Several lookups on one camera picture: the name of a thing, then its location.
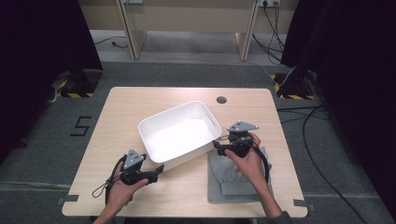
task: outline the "white container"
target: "white container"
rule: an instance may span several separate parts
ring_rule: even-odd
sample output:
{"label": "white container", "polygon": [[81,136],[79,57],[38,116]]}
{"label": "white container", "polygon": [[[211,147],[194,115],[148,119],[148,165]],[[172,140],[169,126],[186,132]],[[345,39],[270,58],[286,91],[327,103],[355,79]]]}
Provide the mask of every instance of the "white container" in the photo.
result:
{"label": "white container", "polygon": [[221,127],[202,102],[193,101],[143,119],[139,132],[151,160],[166,171],[213,149]]}

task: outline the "folded towel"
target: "folded towel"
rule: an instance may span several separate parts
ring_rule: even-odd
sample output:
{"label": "folded towel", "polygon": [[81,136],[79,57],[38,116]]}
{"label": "folded towel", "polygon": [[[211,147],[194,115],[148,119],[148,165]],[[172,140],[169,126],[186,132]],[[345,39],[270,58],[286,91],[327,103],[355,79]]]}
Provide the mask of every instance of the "folded towel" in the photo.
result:
{"label": "folded towel", "polygon": [[[265,147],[260,150],[268,160]],[[209,152],[207,199],[217,203],[250,203],[257,202],[259,196],[250,182],[241,174],[236,173],[235,163],[228,157],[219,156],[216,150]],[[268,176],[268,187],[271,187],[271,176]]]}

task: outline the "wall socket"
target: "wall socket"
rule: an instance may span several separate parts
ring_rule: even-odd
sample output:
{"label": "wall socket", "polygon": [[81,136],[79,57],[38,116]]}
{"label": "wall socket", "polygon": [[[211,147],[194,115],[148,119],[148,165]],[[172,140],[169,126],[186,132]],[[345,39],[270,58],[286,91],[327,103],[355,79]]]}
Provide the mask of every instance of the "wall socket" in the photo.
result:
{"label": "wall socket", "polygon": [[280,5],[280,0],[259,0],[259,7],[264,7],[264,1],[267,1],[267,7],[279,7]]}

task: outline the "sleeve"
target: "sleeve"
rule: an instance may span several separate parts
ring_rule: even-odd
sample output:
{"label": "sleeve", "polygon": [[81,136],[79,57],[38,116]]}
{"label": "sleeve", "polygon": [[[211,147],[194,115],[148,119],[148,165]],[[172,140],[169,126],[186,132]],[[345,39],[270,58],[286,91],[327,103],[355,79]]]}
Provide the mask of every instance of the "sleeve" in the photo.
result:
{"label": "sleeve", "polygon": [[273,217],[267,219],[268,224],[291,224],[291,217],[288,212],[283,212],[279,217]]}

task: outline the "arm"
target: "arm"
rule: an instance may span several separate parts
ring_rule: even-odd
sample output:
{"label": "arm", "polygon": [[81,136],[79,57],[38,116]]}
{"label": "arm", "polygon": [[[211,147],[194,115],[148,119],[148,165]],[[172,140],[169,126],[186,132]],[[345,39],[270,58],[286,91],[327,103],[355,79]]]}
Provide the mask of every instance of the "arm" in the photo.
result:
{"label": "arm", "polygon": [[[120,171],[123,162],[121,162],[116,170],[116,173]],[[149,182],[147,179],[142,179],[132,186],[127,186],[120,181],[119,178],[113,180],[114,184],[111,191],[108,194],[108,201],[105,209],[102,211],[100,216],[93,222],[94,224],[106,224],[110,223],[116,214],[126,206],[129,201],[132,200],[134,193],[143,188]]]}
{"label": "arm", "polygon": [[[250,135],[258,147],[261,140],[254,133],[250,133]],[[235,153],[228,149],[226,149],[224,152],[231,160],[235,162],[237,166],[236,172],[241,172],[242,175],[248,181],[250,181],[254,189],[257,191],[262,204],[262,209],[264,210],[267,218],[277,219],[279,217],[285,216],[285,213],[283,213],[283,211],[280,209],[268,188],[267,182],[265,181],[264,173],[262,171],[262,159],[260,156],[252,148],[249,150],[245,158],[239,158]]]}

